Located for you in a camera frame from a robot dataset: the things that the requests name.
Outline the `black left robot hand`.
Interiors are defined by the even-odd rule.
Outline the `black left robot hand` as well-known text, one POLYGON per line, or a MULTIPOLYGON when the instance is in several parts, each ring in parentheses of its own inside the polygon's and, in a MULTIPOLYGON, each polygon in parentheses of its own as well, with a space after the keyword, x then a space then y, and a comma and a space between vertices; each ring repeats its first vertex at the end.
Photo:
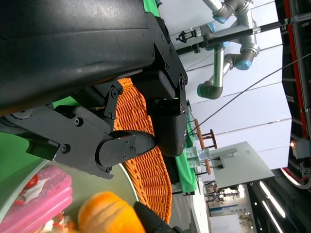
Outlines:
POLYGON ((179 156, 187 82, 163 21, 141 0, 0 3, 0 130, 27 139, 32 155, 107 180, 155 147, 179 156), (114 130, 121 78, 143 95, 153 133, 114 130))

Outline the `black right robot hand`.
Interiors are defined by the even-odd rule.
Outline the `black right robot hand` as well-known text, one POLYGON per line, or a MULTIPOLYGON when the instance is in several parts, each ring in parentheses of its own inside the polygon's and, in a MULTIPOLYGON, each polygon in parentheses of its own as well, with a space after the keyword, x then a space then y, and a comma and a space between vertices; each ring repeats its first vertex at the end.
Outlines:
POLYGON ((147 233, 184 233, 179 227, 170 227, 164 220, 156 215, 151 209, 135 202, 134 210, 147 233))

